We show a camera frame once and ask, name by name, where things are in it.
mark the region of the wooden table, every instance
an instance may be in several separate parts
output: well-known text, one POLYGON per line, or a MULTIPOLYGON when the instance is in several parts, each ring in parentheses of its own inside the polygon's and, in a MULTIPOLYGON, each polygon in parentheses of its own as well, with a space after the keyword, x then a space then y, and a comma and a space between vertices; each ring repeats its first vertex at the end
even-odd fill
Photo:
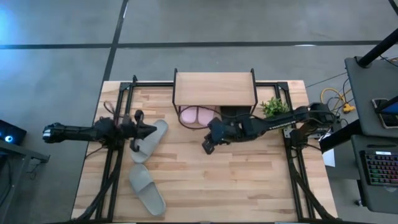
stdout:
MULTIPOLYGON (((304 82, 287 82, 294 108, 308 105, 304 82)), ((119 84, 120 82, 104 83, 96 120, 100 116, 110 116, 103 108, 103 101, 116 105, 119 84)), ((269 87, 258 87, 257 94, 260 102, 275 95, 274 89, 269 87)), ((252 142, 217 146, 212 155, 206 155, 201 143, 208 130, 193 131, 178 123, 172 105, 171 87, 135 87, 131 114, 137 109, 145 113, 147 124, 157 119, 164 119, 169 124, 167 134, 145 163, 166 201, 167 210, 164 216, 153 217, 134 195, 129 183, 129 171, 134 163, 126 141, 114 222, 297 221, 280 130, 269 131, 252 142)), ((258 116, 262 116, 260 109, 258 105, 255 111, 258 116)), ((98 143, 91 142, 87 153, 99 147, 98 143)), ((306 148, 303 156, 312 192, 329 213, 336 217, 321 153, 306 148)), ((82 214, 98 193, 105 157, 104 149, 85 161, 72 218, 82 214)), ((300 198, 306 214, 302 192, 300 198)), ((108 203, 109 196, 105 200, 104 215, 108 203)))

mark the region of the concrete floor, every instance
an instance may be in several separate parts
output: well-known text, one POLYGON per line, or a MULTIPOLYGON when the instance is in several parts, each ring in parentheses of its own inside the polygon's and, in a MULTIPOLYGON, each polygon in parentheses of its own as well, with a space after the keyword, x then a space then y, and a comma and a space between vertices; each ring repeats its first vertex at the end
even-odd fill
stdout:
MULTIPOLYGON (((109 44, 121 5, 122 0, 0 0, 0 45, 109 44)), ((119 42, 381 40, 397 22, 387 0, 130 0, 119 42)), ((109 79, 171 80, 175 67, 190 72, 254 68, 258 80, 300 79, 310 85, 343 73, 346 57, 372 47, 118 49, 109 79)), ((0 119, 28 131, 25 146, 51 154, 35 180, 25 177, 9 223, 70 218, 87 143, 45 144, 41 134, 56 121, 91 125, 108 55, 109 49, 0 50, 0 119)), ((384 54, 395 55, 397 47, 384 54)), ((319 101, 326 87, 341 89, 345 80, 342 75, 308 88, 310 101, 319 101)), ((353 121, 356 114, 346 118, 353 121)), ((340 218, 396 222, 397 215, 356 207, 353 180, 331 178, 330 183, 340 218)))

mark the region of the green plant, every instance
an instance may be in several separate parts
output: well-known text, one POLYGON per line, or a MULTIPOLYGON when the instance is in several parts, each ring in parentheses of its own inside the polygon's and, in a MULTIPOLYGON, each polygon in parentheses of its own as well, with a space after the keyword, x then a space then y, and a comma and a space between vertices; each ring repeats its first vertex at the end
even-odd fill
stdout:
POLYGON ((267 103, 262 102, 262 112, 266 118, 270 118, 274 115, 285 113, 289 111, 289 107, 286 103, 283 103, 281 99, 272 97, 267 103))

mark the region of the slide sandal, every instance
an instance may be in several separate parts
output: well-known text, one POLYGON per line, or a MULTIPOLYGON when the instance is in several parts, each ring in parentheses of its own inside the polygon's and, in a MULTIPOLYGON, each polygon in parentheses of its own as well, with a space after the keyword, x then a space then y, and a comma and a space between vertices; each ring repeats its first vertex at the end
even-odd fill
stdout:
MULTIPOLYGON (((214 106, 208 106, 209 109, 215 109, 214 106)), ((214 111, 199 108, 198 110, 198 122, 203 125, 207 126, 207 124, 213 119, 214 111)))
POLYGON ((138 152, 134 152, 133 150, 131 151, 131 159, 135 163, 143 163, 149 159, 150 155, 155 151, 160 140, 162 140, 169 128, 166 121, 161 119, 155 121, 153 126, 157 128, 154 133, 148 135, 148 137, 144 139, 137 139, 135 141, 136 146, 139 146, 138 152))
MULTIPOLYGON (((181 106, 181 110, 184 110, 187 106, 181 106)), ((181 113, 181 121, 185 124, 192 124, 197 120, 197 107, 191 107, 181 113)))
POLYGON ((135 165, 130 171, 130 183, 139 200, 152 215, 160 216, 166 211, 166 203, 160 195, 148 169, 135 165))

